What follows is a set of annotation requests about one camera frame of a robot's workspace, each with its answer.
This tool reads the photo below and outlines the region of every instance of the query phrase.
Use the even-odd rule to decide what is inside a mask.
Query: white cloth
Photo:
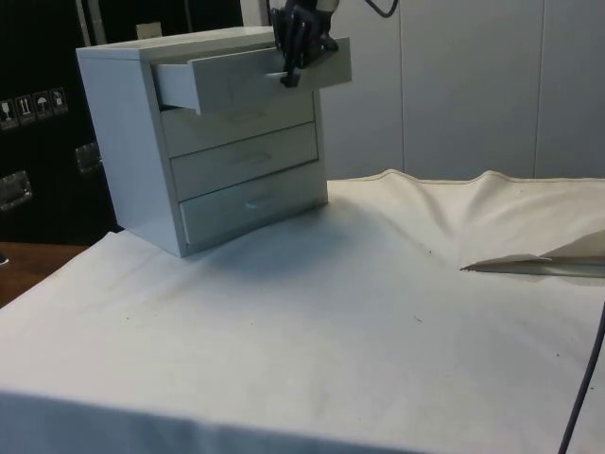
[[[556,452],[604,282],[458,266],[602,229],[603,184],[389,172],[187,259],[109,235],[0,311],[0,452]],[[578,191],[573,235],[494,246]],[[605,452],[593,386],[570,452]]]

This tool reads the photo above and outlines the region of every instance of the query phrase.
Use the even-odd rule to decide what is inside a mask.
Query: cabinet top
[[[226,51],[274,41],[270,26],[238,26],[78,49],[83,59],[158,60],[187,54]]]

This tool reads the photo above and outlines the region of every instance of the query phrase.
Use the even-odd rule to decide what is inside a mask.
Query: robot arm
[[[282,9],[270,11],[275,43],[285,58],[281,82],[298,86],[301,76],[296,68],[320,64],[338,51],[330,37],[332,16],[340,0],[287,0]]]

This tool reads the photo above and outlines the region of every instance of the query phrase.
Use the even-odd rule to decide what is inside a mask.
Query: shipping symbol sticker
[[[7,131],[18,126],[19,120],[12,99],[0,101],[0,130]]]
[[[53,88],[50,91],[50,102],[55,115],[67,114],[67,98],[65,90],[62,88]]]
[[[39,120],[53,116],[53,107],[48,92],[34,94],[34,106],[36,108],[36,116]]]
[[[17,106],[17,114],[19,114],[19,122],[22,125],[28,125],[36,121],[36,109],[30,95],[15,97]]]

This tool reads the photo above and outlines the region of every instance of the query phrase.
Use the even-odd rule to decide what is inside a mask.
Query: drawer front
[[[174,158],[309,123],[314,116],[313,97],[303,93],[220,113],[164,111],[162,123],[168,156]]]
[[[186,201],[181,214],[191,245],[243,233],[325,201],[323,163],[315,162]]]
[[[172,160],[179,201],[318,158],[315,123]]]
[[[349,39],[337,42],[339,50],[335,55],[300,71],[297,88],[285,88],[280,82],[284,57],[275,48],[191,60],[187,64],[159,64],[155,76],[160,102],[202,114],[351,81]]]

